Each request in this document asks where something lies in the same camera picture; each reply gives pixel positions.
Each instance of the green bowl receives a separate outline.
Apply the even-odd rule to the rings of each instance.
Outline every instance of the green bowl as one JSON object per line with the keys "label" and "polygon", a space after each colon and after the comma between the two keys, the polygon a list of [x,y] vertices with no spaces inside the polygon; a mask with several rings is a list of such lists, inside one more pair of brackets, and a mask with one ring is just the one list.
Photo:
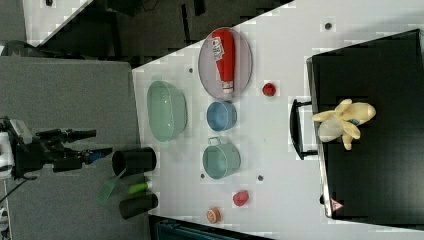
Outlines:
{"label": "green bowl", "polygon": [[184,94],[174,85],[155,81],[147,92],[149,126],[159,142],[175,139],[187,124]]}

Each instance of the black cable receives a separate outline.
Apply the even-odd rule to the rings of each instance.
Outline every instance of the black cable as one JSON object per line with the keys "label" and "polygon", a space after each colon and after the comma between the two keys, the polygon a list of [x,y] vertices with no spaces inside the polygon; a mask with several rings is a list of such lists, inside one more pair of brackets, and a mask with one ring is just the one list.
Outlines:
{"label": "black cable", "polygon": [[37,177],[22,177],[23,179],[25,179],[23,182],[19,183],[16,187],[14,187],[10,192],[8,192],[6,194],[6,196],[4,196],[2,199],[0,199],[0,203],[3,202],[7,197],[9,197],[14,191],[16,191],[16,189],[18,189],[20,186],[22,186],[22,184],[26,183],[28,180],[35,180],[37,179]]}

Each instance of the red object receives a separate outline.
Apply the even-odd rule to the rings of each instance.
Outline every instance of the red object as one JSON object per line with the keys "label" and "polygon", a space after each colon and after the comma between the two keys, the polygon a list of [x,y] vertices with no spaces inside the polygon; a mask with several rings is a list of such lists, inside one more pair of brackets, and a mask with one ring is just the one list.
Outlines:
{"label": "red object", "polygon": [[229,29],[217,29],[212,32],[212,50],[221,77],[224,92],[233,92],[235,45]]}
{"label": "red object", "polygon": [[262,92],[266,95],[266,96],[274,96],[275,93],[277,92],[277,89],[275,88],[274,84],[272,83],[267,83],[265,84],[265,86],[262,88]]}
{"label": "red object", "polygon": [[243,206],[249,200],[249,193],[245,190],[236,193],[233,196],[233,201],[236,206]]}

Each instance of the green cup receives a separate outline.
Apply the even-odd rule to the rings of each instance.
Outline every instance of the green cup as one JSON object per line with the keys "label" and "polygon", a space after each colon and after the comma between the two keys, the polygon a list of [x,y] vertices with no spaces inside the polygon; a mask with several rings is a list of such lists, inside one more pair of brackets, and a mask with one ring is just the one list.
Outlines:
{"label": "green cup", "polygon": [[209,147],[203,153],[203,167],[209,177],[221,179],[235,173],[240,168],[240,154],[231,143],[221,143],[221,139],[208,139]]}

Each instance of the red ketchup bottle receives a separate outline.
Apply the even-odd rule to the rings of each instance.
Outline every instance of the red ketchup bottle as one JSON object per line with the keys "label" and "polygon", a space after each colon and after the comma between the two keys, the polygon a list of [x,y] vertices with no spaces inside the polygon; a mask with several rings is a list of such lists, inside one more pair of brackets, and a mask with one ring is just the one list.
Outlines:
{"label": "red ketchup bottle", "polygon": [[212,50],[224,94],[232,94],[234,91],[235,45],[229,29],[217,29],[212,32]]}

